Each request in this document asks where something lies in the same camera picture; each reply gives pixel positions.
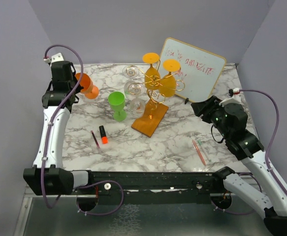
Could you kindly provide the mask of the green plastic wine glass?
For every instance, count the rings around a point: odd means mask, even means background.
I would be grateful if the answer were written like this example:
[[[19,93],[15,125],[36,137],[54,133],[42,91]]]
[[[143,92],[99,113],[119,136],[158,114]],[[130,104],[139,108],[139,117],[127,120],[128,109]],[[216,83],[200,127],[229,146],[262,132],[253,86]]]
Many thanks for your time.
[[[115,91],[108,96],[108,103],[114,111],[113,118],[116,121],[123,121],[126,119],[127,114],[124,110],[125,96],[119,91]]]

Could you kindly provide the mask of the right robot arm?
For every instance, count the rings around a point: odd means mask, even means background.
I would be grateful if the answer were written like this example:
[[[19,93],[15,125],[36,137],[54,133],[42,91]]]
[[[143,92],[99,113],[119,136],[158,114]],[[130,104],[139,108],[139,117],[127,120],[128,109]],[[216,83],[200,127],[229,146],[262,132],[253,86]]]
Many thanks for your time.
[[[197,117],[220,132],[227,149],[250,170],[263,191],[256,190],[230,168],[218,171],[222,175],[212,179],[213,189],[234,193],[259,214],[272,235],[287,236],[287,187],[281,188],[285,182],[277,182],[280,177],[266,162],[263,145],[246,129],[248,115],[243,106],[238,101],[222,101],[212,96],[193,102],[191,107]]]

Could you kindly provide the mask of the yellow plastic wine glass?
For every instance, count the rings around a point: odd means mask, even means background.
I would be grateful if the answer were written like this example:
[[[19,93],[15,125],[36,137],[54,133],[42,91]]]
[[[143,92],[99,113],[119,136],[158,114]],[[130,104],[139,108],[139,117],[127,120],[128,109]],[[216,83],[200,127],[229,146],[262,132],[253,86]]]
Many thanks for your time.
[[[144,63],[150,65],[148,70],[145,72],[145,87],[149,90],[157,90],[159,88],[160,83],[160,74],[159,72],[153,67],[154,63],[159,61],[159,55],[156,53],[146,53],[142,60]]]
[[[175,59],[167,59],[163,62],[163,68],[168,72],[159,83],[159,93],[164,97],[172,97],[176,91],[176,80],[172,72],[177,72],[181,67]]]

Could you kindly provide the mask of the clear wine glass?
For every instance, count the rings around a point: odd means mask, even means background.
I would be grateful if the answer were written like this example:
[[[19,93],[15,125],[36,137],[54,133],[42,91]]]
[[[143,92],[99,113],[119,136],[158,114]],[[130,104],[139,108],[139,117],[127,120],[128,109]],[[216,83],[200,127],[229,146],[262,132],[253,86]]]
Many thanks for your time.
[[[140,98],[144,93],[145,87],[137,82],[129,80],[124,85],[124,93],[128,100],[130,100],[129,110],[135,118],[140,118],[145,112],[145,101]]]
[[[128,79],[134,79],[139,74],[139,69],[135,65],[127,65],[123,68],[122,74]]]

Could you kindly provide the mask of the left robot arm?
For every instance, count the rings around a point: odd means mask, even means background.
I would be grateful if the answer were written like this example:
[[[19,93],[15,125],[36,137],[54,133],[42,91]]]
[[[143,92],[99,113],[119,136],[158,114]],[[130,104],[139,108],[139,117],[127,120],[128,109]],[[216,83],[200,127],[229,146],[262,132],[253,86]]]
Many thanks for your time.
[[[69,61],[53,62],[51,73],[51,82],[42,97],[44,123],[38,153],[33,167],[24,169],[23,178],[38,196],[68,195],[76,188],[89,194],[95,186],[89,172],[63,168],[65,128],[81,86],[72,91],[78,81]]]

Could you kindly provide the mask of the clear wine glass front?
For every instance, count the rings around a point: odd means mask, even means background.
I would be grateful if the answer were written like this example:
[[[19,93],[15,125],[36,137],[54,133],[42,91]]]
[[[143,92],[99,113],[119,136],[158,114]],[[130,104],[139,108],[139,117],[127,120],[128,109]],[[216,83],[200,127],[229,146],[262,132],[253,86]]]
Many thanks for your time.
[[[145,112],[145,101],[140,98],[144,93],[145,87],[137,82],[129,80],[124,85],[124,93],[128,100],[130,100],[129,110],[135,118],[140,118]]]

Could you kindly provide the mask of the orange plastic wine glass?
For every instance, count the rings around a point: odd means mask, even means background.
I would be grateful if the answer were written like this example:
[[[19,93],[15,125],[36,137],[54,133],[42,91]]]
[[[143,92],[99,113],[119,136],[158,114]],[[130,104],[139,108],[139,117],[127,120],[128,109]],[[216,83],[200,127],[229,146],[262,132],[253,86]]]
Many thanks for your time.
[[[99,95],[99,89],[95,86],[91,78],[86,73],[76,73],[75,77],[78,80],[82,75],[82,80],[80,81],[80,86],[82,87],[81,93],[88,99],[95,99]]]

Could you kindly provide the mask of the yellow plastic wine glass front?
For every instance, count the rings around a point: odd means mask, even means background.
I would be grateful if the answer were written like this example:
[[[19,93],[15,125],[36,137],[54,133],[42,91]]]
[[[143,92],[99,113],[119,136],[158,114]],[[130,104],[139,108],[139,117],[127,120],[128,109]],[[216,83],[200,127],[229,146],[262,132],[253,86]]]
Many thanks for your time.
[[[176,91],[176,80],[172,72],[177,72],[181,67],[175,59],[167,59],[163,62],[163,68],[168,72],[159,83],[159,93],[164,97],[172,97]]]

